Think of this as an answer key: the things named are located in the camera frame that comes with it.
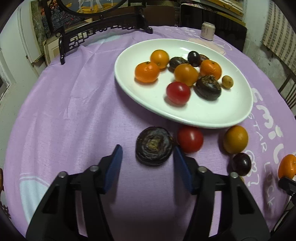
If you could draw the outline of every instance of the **tablecloth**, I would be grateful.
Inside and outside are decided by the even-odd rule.
[[[183,239],[196,197],[186,191],[174,172],[172,156],[157,168],[135,159],[135,142],[142,130],[162,126],[174,135],[180,124],[135,103],[114,77],[115,60],[124,49],[155,38],[183,39],[208,46],[245,75],[254,97],[252,112],[241,123],[249,134],[244,152],[252,160],[245,184],[269,228],[280,217],[288,196],[277,187],[277,169],[285,155],[296,151],[296,124],[272,82],[247,56],[217,36],[209,42],[202,40],[200,30],[195,29],[162,26],[153,27],[153,31],[147,34],[117,29],[97,33],[69,54],[64,65],[57,58],[40,75],[13,126],[4,167],[12,222],[23,235],[60,171],[82,172],[120,144],[123,160],[118,180],[102,195],[114,239]],[[230,157],[219,144],[225,130],[202,132],[204,145],[191,156],[212,172],[227,174]],[[217,232],[220,199],[217,193],[211,235]]]

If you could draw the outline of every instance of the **white can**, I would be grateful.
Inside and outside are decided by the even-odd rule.
[[[208,23],[208,22],[204,22],[202,24],[202,31],[200,33],[200,36],[203,39],[213,41],[215,30],[216,30],[215,25]]]

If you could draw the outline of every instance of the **oval plate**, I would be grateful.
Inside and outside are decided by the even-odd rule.
[[[184,106],[175,106],[166,98],[166,87],[174,81],[174,74],[168,69],[161,71],[153,84],[140,84],[134,79],[135,67],[149,61],[150,55],[157,49],[165,50],[170,58],[180,56],[187,59],[192,50],[204,54],[221,66],[222,76],[233,78],[234,85],[230,90],[222,88],[221,96],[215,101],[199,97],[191,88],[189,101]],[[128,47],[115,62],[115,77],[123,91],[141,106],[186,125],[209,129],[230,127],[247,118],[253,107],[250,85],[232,62],[208,47],[185,40],[153,39]]]

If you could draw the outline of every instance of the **orange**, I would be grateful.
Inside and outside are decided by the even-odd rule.
[[[200,75],[213,75],[215,80],[219,80],[222,75],[222,69],[218,63],[206,59],[200,65]]]
[[[230,154],[242,152],[248,145],[248,133],[242,126],[230,127],[223,139],[224,149]]]
[[[180,64],[175,68],[174,76],[176,81],[191,86],[197,81],[199,73],[190,64]]]
[[[167,52],[158,49],[151,54],[150,61],[156,63],[160,69],[164,69],[168,65],[170,58]]]
[[[152,83],[159,76],[159,67],[153,62],[143,62],[137,65],[135,77],[143,83]]]
[[[278,176],[292,179],[296,174],[296,157],[292,154],[286,155],[279,164]]]

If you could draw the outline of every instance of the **table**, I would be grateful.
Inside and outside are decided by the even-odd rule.
[[[245,184],[270,229],[282,214],[288,196],[277,187],[277,168],[285,155],[296,153],[296,123],[274,85],[247,56],[217,36],[209,42],[199,37],[200,30],[167,26],[153,30],[153,34],[119,29],[97,33],[68,55],[64,65],[57,58],[42,72],[14,124],[4,168],[9,211],[23,235],[60,171],[82,172],[120,144],[123,161],[118,180],[102,196],[114,239],[183,239],[196,197],[174,173],[172,156],[151,168],[137,162],[134,152],[136,138],[145,128],[162,126],[173,134],[180,124],[135,103],[114,78],[115,60],[124,49],[155,38],[206,45],[245,75],[254,95],[252,113],[241,124],[249,133],[244,152],[252,160]],[[225,175],[229,156],[220,151],[218,141],[224,131],[203,129],[203,148],[191,156],[199,165]],[[217,232],[220,198],[217,193],[211,235]]]

